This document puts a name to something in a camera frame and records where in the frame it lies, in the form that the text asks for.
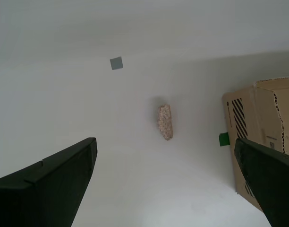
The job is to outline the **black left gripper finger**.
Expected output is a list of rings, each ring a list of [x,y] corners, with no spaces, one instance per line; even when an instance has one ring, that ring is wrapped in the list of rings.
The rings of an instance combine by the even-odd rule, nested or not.
[[[289,227],[289,155],[237,139],[235,157],[245,181],[273,227]]]
[[[0,227],[70,227],[90,183],[96,138],[0,178]]]

